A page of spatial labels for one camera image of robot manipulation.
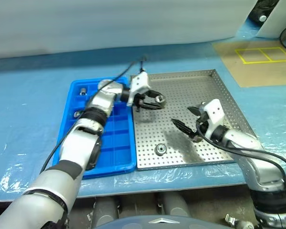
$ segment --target white wall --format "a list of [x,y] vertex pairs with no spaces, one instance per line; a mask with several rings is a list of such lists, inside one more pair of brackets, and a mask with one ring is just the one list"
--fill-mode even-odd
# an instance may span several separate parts
[[0,57],[228,38],[256,2],[0,0]]

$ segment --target black cable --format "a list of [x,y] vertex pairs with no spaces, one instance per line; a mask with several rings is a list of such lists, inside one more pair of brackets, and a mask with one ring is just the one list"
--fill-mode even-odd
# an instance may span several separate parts
[[236,155],[240,155],[240,156],[245,156],[245,157],[250,157],[250,158],[254,158],[254,159],[258,159],[258,160],[262,160],[262,161],[266,161],[272,165],[274,165],[275,167],[277,167],[281,173],[282,173],[282,177],[283,177],[283,181],[284,181],[284,187],[286,189],[286,173],[284,171],[284,169],[277,163],[277,162],[274,162],[270,159],[266,159],[266,158],[263,158],[263,157],[260,157],[260,156],[255,156],[255,155],[250,155],[250,154],[245,154],[245,153],[241,153],[241,152],[237,152],[237,151],[234,151],[234,150],[231,150],[231,149],[228,149],[227,147],[223,147],[223,146],[220,146],[220,145],[217,145],[215,144],[214,142],[212,142],[211,140],[207,139],[204,134],[201,132],[200,130],[200,125],[198,122],[196,122],[196,129],[197,129],[197,132],[198,134],[209,144],[211,144],[212,146],[214,147],[217,147],[221,150],[224,150],[224,151],[227,151],[231,154],[236,154]]
[[[197,129],[198,134],[199,134],[207,143],[211,144],[211,145],[214,146],[214,147],[217,147],[217,148],[219,148],[219,149],[221,149],[221,150],[227,151],[227,152],[229,152],[229,153],[231,153],[231,154],[236,154],[236,155],[240,155],[240,156],[245,156],[245,157],[250,157],[250,158],[254,158],[254,159],[266,161],[266,162],[268,162],[268,163],[274,165],[275,167],[277,167],[277,168],[280,170],[280,172],[282,173],[282,177],[283,177],[283,181],[284,181],[284,187],[285,187],[285,191],[286,191],[286,173],[285,173],[284,169],[283,169],[278,163],[276,163],[276,162],[274,162],[274,161],[272,161],[272,160],[270,160],[270,159],[263,158],[263,157],[254,156],[254,155],[249,155],[249,154],[245,154],[245,153],[241,153],[241,152],[235,151],[235,150],[243,150],[243,148],[232,148],[232,149],[233,149],[233,150],[232,150],[232,149],[229,148],[229,147],[224,147],[224,146],[220,146],[220,145],[215,144],[215,143],[212,142],[211,140],[207,139],[207,138],[204,136],[204,134],[201,132],[199,122],[196,122],[196,129]],[[245,148],[244,150],[246,150],[246,151],[256,151],[256,152],[259,152],[259,150],[251,150],[251,149],[246,149],[246,148]]]
[[68,130],[68,132],[66,133],[65,137],[61,138],[61,140],[59,141],[59,143],[54,147],[54,149],[52,150],[52,152],[49,154],[49,156],[47,157],[47,159],[45,160],[45,162],[43,163],[42,165],[42,168],[39,172],[42,173],[45,169],[46,169],[46,166],[47,164],[49,163],[49,161],[51,160],[51,158],[53,157],[55,151],[58,149],[58,147],[62,144],[62,142],[65,140],[66,136],[70,133],[70,131],[73,129],[74,125],[75,125],[76,122],[73,123],[73,125],[70,127],[70,129]]
[[[146,57],[144,56],[143,58],[141,58],[141,69],[143,69],[143,61],[146,61]],[[101,91],[101,89],[103,89],[104,87],[108,86],[109,84],[111,84],[112,82],[118,80],[121,76],[123,76],[126,72],[129,71],[129,69],[131,69],[132,66],[134,66],[138,61],[133,61],[130,63],[130,65],[121,73],[119,74],[118,76],[116,76],[115,78],[113,78],[112,80],[110,80],[108,83],[104,84],[102,87],[100,87],[100,89],[98,89],[96,91],[96,93],[94,93],[93,96],[90,97],[88,104],[90,104],[90,102],[92,102],[92,100],[94,99],[94,97],[96,96],[96,94],[98,92]],[[40,170],[40,173],[42,173],[45,168],[47,167],[47,164],[49,163],[49,161],[51,160],[52,156],[54,155],[55,151],[58,149],[58,147],[62,144],[62,142],[65,140],[66,136],[70,133],[70,131],[73,129],[74,125],[75,125],[76,122],[74,122],[74,124],[70,127],[69,131],[66,133],[66,135],[59,141],[59,143],[54,147],[54,149],[51,151],[51,153],[49,154],[49,156],[47,157],[47,159],[45,160],[45,162],[43,163],[43,166]]]
[[260,1],[259,3],[256,4],[256,7],[259,10],[273,10],[273,8],[277,5],[278,0],[273,0],[272,3],[270,3],[269,5],[267,5],[267,3],[265,5],[263,5],[267,0],[263,0]]
[[130,63],[130,65],[128,66],[128,68],[126,68],[121,74],[119,74],[117,77],[113,78],[112,80],[110,80],[108,83],[105,83],[102,87],[100,87],[100,89],[98,89],[96,91],[96,93],[94,93],[93,96],[90,97],[89,101],[87,102],[86,108],[87,106],[92,102],[92,100],[94,99],[94,97],[97,95],[98,92],[100,92],[104,87],[107,87],[109,84],[111,84],[113,81],[118,80],[121,76],[123,76],[126,72],[129,71],[129,69],[131,69],[132,66],[134,66],[137,63],[137,61],[133,61]]
[[284,34],[285,31],[286,31],[286,28],[281,32],[280,37],[279,37],[280,43],[281,43],[281,45],[282,45],[284,48],[286,48],[286,45],[285,45],[285,44],[283,43],[283,41],[282,41],[282,36],[283,36],[283,34]]
[[143,61],[140,61],[140,72],[143,72],[144,68],[143,68]]
[[279,158],[280,160],[284,161],[286,163],[286,159],[280,155],[265,151],[265,150],[259,150],[259,149],[248,149],[248,148],[232,148],[232,147],[227,147],[227,149],[237,149],[237,150],[242,150],[242,151],[252,151],[252,152],[258,152],[258,153],[262,153],[262,154],[267,154],[267,155],[271,155],[274,157]]
[[279,218],[279,219],[280,219],[280,221],[281,221],[281,228],[283,229],[283,223],[282,223],[281,217],[280,217],[280,215],[279,215],[279,214],[278,214],[277,216],[278,216],[278,218]]

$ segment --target metal pegboard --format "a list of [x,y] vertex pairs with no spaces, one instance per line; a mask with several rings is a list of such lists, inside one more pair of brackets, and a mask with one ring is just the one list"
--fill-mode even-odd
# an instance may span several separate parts
[[[138,169],[183,167],[231,162],[231,157],[205,141],[193,143],[179,131],[171,119],[183,121],[195,130],[196,116],[187,110],[201,102],[218,98],[226,113],[225,124],[253,134],[215,70],[151,74],[153,90],[165,95],[163,110],[133,110]],[[163,156],[155,153],[158,144],[165,144]]]

